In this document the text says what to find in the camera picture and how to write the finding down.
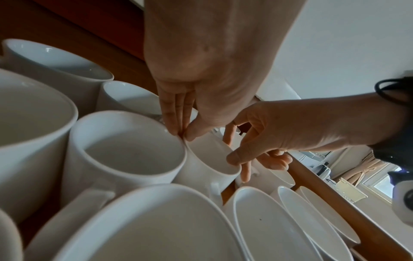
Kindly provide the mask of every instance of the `window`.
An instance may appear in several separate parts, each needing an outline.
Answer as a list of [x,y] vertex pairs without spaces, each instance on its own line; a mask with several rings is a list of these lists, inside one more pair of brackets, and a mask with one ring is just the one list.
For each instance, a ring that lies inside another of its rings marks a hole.
[[389,171],[401,170],[399,167],[393,164],[388,164],[381,169],[370,179],[364,182],[369,189],[375,192],[378,196],[391,203],[393,197],[393,185],[390,183],[390,176],[387,174]]

